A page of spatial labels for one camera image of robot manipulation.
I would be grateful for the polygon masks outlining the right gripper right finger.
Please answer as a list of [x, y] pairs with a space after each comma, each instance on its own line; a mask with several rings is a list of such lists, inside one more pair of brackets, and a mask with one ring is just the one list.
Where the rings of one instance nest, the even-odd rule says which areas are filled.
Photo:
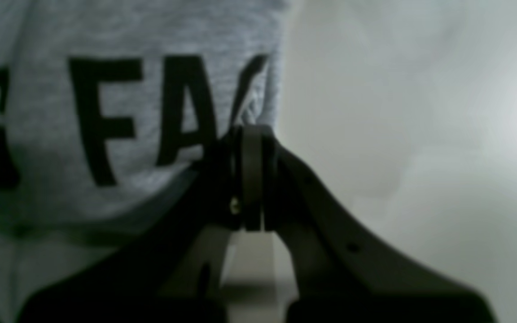
[[263, 131], [264, 225], [291, 255], [288, 323], [495, 323], [474, 288], [392, 247], [342, 207], [314, 171]]

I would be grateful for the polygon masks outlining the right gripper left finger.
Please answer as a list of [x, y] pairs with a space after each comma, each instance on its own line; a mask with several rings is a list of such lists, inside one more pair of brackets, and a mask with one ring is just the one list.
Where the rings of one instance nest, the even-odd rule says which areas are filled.
[[180, 200], [98, 264], [35, 293], [19, 323], [226, 323], [217, 297], [232, 231], [259, 231], [262, 126], [236, 127]]

